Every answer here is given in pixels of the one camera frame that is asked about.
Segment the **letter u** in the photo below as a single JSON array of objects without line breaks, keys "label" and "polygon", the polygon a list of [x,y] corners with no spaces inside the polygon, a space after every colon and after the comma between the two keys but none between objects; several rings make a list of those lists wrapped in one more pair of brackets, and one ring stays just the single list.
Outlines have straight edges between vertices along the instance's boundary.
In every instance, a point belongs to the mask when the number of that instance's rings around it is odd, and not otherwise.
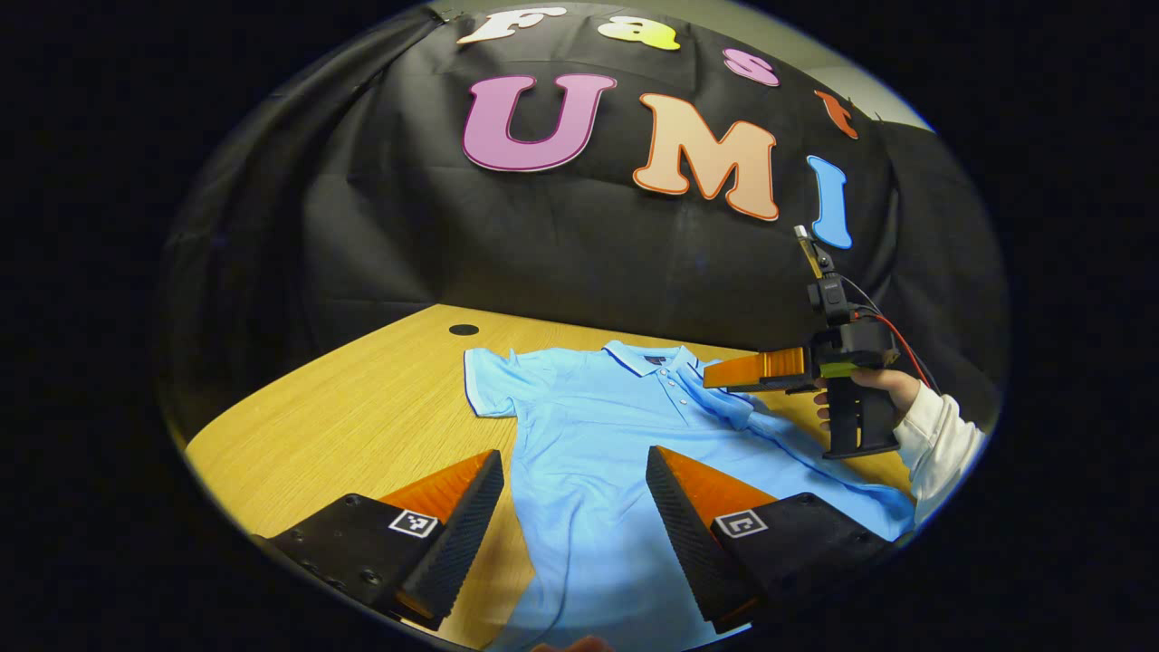
[{"label": "letter u", "polygon": [[527,75],[484,79],[471,87],[475,101],[462,132],[462,152],[481,167],[502,171],[537,171],[559,167],[588,146],[596,123],[599,96],[615,80],[599,74],[564,74],[555,80],[564,89],[555,132],[527,142],[511,138],[511,116],[519,95],[535,86]]}]

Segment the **pink letter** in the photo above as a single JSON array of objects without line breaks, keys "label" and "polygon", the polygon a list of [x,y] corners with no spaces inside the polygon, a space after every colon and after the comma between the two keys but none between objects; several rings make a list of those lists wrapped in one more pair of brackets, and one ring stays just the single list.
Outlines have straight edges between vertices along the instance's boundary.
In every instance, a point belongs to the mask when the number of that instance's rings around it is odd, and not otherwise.
[{"label": "pink letter", "polygon": [[495,76],[472,86],[475,102],[462,132],[462,152],[480,167],[502,171],[549,169],[578,156],[591,138],[599,95],[614,88],[615,80],[600,74],[564,74],[555,83],[566,90],[560,122],[555,133],[533,142],[511,138],[510,126],[519,94],[535,86],[535,78]]},{"label": "pink letter", "polygon": [[748,76],[765,86],[780,86],[781,80],[773,74],[773,66],[759,57],[732,47],[724,49],[724,65],[741,76]]}]

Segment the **white sleeve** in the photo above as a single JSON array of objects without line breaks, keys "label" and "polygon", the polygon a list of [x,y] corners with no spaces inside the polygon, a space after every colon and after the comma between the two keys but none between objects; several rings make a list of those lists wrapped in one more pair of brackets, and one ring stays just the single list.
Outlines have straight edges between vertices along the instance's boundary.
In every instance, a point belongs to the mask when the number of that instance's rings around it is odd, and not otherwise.
[{"label": "white sleeve", "polygon": [[953,493],[970,470],[985,434],[958,417],[949,396],[938,396],[925,384],[902,423],[894,430],[902,462],[910,469],[914,526],[920,527]]}]

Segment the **table surface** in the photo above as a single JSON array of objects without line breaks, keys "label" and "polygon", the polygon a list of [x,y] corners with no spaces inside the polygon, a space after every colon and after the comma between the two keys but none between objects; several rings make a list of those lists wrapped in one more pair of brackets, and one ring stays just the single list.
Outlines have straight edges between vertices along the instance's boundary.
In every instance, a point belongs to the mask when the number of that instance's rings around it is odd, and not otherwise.
[{"label": "table surface", "polygon": [[[457,323],[478,325],[479,334],[450,334]],[[534,571],[510,491],[516,420],[475,417],[462,389],[462,352],[488,349],[505,358],[510,350],[599,351],[611,340],[639,347],[684,345],[702,361],[752,353],[436,305],[250,395],[198,433],[185,453],[221,507],[247,532],[269,537],[343,495],[378,498],[498,449],[503,493],[453,611],[432,632],[480,649],[498,633]],[[814,395],[757,396],[829,446]],[[846,463],[867,482],[910,496],[909,470],[897,453]]]}]

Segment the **foam letter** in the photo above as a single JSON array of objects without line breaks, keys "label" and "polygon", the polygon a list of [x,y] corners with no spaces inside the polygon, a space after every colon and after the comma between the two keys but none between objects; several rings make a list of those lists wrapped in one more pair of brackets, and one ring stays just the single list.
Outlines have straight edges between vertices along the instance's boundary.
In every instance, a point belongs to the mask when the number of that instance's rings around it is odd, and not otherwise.
[{"label": "foam letter", "polygon": [[821,90],[814,90],[814,93],[825,101],[825,110],[829,111],[829,119],[833,120],[833,124],[844,131],[846,135],[857,140],[858,132],[853,131],[853,127],[850,126],[850,111],[841,108],[841,105],[837,103],[837,97],[833,97],[829,93],[823,93]]},{"label": "foam letter", "polygon": [[814,235],[834,247],[843,249],[852,247],[853,239],[845,228],[845,173],[819,156],[808,156],[806,161],[817,173],[817,192],[821,200],[821,217],[812,222]]},{"label": "foam letter", "polygon": [[777,219],[770,160],[777,139],[772,133],[750,122],[737,120],[716,140],[700,112],[688,102],[655,93],[644,93],[640,101],[653,111],[648,164],[632,174],[640,186],[669,195],[687,191],[688,180],[680,174],[683,152],[706,199],[716,197],[729,173],[736,168],[736,183],[724,195],[728,205],[757,219]]},{"label": "foam letter", "polygon": [[608,38],[640,42],[659,50],[680,49],[680,44],[676,42],[676,30],[664,23],[632,16],[612,16],[608,20],[612,22],[597,28]]},{"label": "foam letter", "polygon": [[539,24],[539,21],[544,20],[544,16],[562,16],[566,13],[567,9],[563,7],[544,7],[540,9],[515,9],[511,12],[500,12],[487,16],[487,22],[476,29],[474,34],[464,36],[462,38],[455,41],[455,43],[462,45],[464,43],[503,38],[504,36],[511,36],[515,34],[515,30],[511,29],[515,25],[518,25],[519,28],[529,28]]},{"label": "foam letter", "polygon": [[535,171],[561,166],[580,155],[591,138],[599,96],[615,87],[615,80],[599,74],[564,74],[563,107],[555,133],[525,142],[510,135],[511,116],[519,95],[535,86],[527,75],[484,79],[471,87],[475,102],[462,132],[462,151],[481,167],[503,171]]},{"label": "foam letter", "polygon": [[759,81],[765,86],[780,86],[781,80],[773,74],[768,61],[732,47],[724,49],[724,65],[741,76]]}]

